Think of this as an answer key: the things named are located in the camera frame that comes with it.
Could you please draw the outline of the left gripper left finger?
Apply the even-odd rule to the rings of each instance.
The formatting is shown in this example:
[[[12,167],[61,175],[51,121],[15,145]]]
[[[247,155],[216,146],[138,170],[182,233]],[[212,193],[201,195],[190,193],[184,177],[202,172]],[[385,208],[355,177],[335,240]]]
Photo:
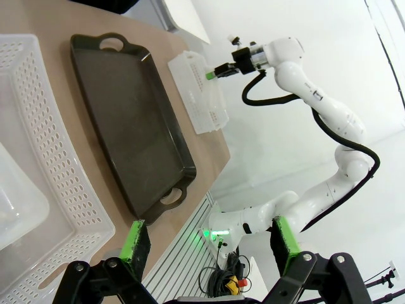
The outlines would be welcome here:
[[[141,283],[151,249],[144,220],[133,222],[118,256],[91,266],[75,260],[61,280],[62,303],[102,303],[115,296],[121,303],[156,303]]]

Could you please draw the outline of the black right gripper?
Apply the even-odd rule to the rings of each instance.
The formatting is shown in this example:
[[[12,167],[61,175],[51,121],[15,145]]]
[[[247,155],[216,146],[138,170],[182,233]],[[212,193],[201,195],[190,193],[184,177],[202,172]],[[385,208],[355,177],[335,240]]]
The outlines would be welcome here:
[[[243,74],[248,74],[254,71],[254,65],[251,61],[251,52],[248,47],[240,48],[234,52],[232,52],[232,58],[234,60],[233,63],[224,63],[220,66],[215,68],[215,72],[222,72],[219,74],[215,74],[214,71],[208,72],[205,77],[207,80],[213,80],[218,78],[229,77],[231,75],[235,75],[236,72],[235,67]]]

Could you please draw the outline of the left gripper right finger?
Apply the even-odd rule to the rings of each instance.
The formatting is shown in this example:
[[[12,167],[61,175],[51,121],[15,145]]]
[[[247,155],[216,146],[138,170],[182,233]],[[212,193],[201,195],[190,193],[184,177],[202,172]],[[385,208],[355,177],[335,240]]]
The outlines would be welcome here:
[[[317,291],[325,303],[372,302],[350,254],[323,258],[303,251],[284,217],[272,221],[270,247],[280,278],[263,303],[298,303],[305,290]]]

